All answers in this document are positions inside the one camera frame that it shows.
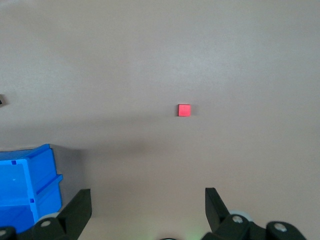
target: blue plastic bin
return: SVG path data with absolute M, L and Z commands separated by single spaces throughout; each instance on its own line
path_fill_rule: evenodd
M 13 226 L 21 233 L 59 211 L 62 179 L 49 144 L 0 152 L 0 227 Z

